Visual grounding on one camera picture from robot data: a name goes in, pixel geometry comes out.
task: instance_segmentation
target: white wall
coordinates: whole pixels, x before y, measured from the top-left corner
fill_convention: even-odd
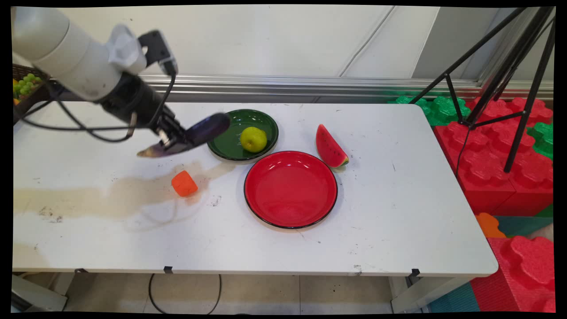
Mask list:
[[[203,5],[60,8],[96,40],[124,23],[164,32],[181,74],[335,77],[390,6]],[[437,7],[398,7],[345,76],[411,77]],[[160,73],[155,66],[148,73]]]
[[[345,76],[411,78],[438,11],[396,6]]]
[[[334,76],[385,6],[202,5],[60,8],[96,40],[124,23],[165,34],[181,74]],[[149,73],[161,73],[153,67]]]

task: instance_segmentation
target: teal foam mat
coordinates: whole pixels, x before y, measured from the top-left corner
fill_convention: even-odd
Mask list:
[[[495,216],[506,237],[527,236],[553,222],[553,217]]]
[[[475,294],[466,283],[429,304],[431,312],[479,312]]]

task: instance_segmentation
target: orange foam piece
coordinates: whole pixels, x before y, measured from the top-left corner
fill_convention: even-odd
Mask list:
[[[199,189],[187,171],[181,171],[175,175],[171,180],[171,186],[181,197],[185,197]]]
[[[506,238],[506,235],[498,230],[498,220],[494,216],[487,213],[475,215],[476,221],[479,222],[480,229],[483,230],[486,238]]]

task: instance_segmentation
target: table leg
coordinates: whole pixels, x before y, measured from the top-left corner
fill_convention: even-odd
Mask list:
[[[67,302],[67,297],[15,275],[12,275],[12,291],[37,310],[62,311]]]
[[[392,288],[392,310],[394,313],[404,313],[427,306],[435,299],[466,284],[473,277],[422,277],[418,282],[406,289],[400,289],[401,280],[390,281]]]

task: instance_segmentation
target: tripod leg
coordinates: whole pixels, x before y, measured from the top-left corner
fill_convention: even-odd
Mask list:
[[[525,9],[526,7],[519,7],[516,10],[514,10],[509,16],[507,16],[504,20],[502,20],[502,22],[500,22],[497,26],[495,26],[494,29],[492,29],[482,39],[480,39],[479,42],[473,45],[472,48],[466,51],[466,53],[463,54],[463,56],[461,56],[458,60],[456,60],[455,63],[449,66],[447,70],[445,70],[441,75],[439,75],[435,80],[433,80],[433,82],[431,82],[430,85],[428,85],[423,91],[421,91],[421,93],[419,93],[415,98],[413,98],[413,100],[411,100],[409,104],[414,104],[419,99],[421,99],[425,94],[427,94],[427,92],[429,92],[432,88],[435,87],[435,85],[439,84],[439,82],[441,82],[445,78],[445,74],[449,74],[453,72],[459,65],[461,65],[461,63],[463,63],[466,59],[468,59],[471,55],[473,55],[480,47],[482,47],[486,42],[488,42],[488,40],[492,39],[492,37],[495,34],[497,34],[500,30],[506,27],[508,23],[510,23],[510,21],[514,20],[514,18],[517,17],[520,13],[522,13],[522,11],[524,11]]]
[[[530,88],[530,93],[528,94],[528,99],[526,100],[526,106],[524,107],[524,114],[520,119],[518,130],[516,131],[516,135],[514,136],[514,142],[512,143],[510,153],[508,154],[508,159],[506,160],[506,165],[504,166],[505,173],[510,172],[512,168],[512,164],[514,163],[514,158],[516,157],[516,153],[518,152],[518,147],[520,146],[520,140],[522,139],[522,135],[524,134],[524,129],[526,129],[526,124],[528,122],[528,118],[530,117],[532,106],[534,105],[535,95],[538,93],[539,85],[541,84],[541,79],[543,78],[543,73],[545,72],[545,67],[547,66],[547,62],[549,62],[549,57],[551,56],[551,51],[553,50],[554,45],[555,45],[555,20],[551,25],[551,30],[549,32],[549,36],[547,37],[547,42],[545,43],[545,48],[543,49],[543,53],[541,54],[541,59],[539,60],[538,69],[535,73],[534,81]]]
[[[508,85],[508,83],[510,82],[510,80],[512,79],[512,76],[514,75],[514,72],[516,72],[516,70],[518,69],[518,67],[520,66],[520,64],[522,63],[522,61],[524,60],[524,58],[526,57],[526,55],[528,54],[528,52],[531,50],[531,48],[534,47],[534,44],[536,42],[538,42],[539,37],[541,37],[541,35],[543,34],[543,32],[547,29],[547,27],[549,27],[549,25],[555,21],[555,17],[553,17],[553,19],[551,21],[549,21],[545,27],[543,27],[542,31],[538,34],[538,36],[535,38],[534,41],[532,41],[532,43],[530,44],[530,46],[528,47],[527,50],[524,51],[524,53],[522,54],[522,56],[514,63],[514,65],[512,66],[512,70],[510,72],[508,72],[508,75],[506,76],[506,79],[502,82],[502,84],[500,85],[500,88],[496,91],[496,94],[494,95],[493,100],[498,101],[498,99],[500,98],[500,96],[502,95],[502,93],[504,92],[504,89],[506,88],[506,86]]]
[[[541,7],[537,11],[532,21],[530,21],[518,41],[514,44],[514,47],[512,47],[512,50],[510,51],[508,56],[494,75],[494,78],[484,91],[479,102],[471,111],[471,114],[467,118],[467,122],[474,124],[480,117],[480,114],[484,111],[486,104],[488,104],[488,100],[494,94],[498,84],[502,81],[504,76],[509,71],[511,71],[511,67],[514,65],[514,62],[516,62],[516,60],[522,56],[524,49],[531,44],[531,40],[533,40],[539,33],[552,10],[553,7]]]

